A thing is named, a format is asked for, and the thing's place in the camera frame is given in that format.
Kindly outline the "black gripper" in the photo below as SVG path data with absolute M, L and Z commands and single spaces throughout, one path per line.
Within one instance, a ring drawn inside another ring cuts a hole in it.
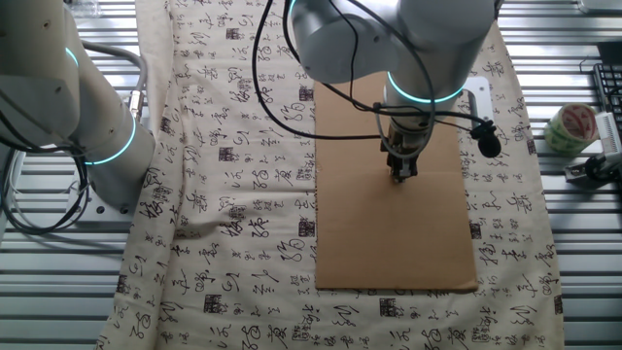
M 426 147 L 426 131 L 390 126 L 383 136 L 383 152 L 387 154 L 387 165 L 391 176 L 400 184 L 418 174 L 417 159 Z

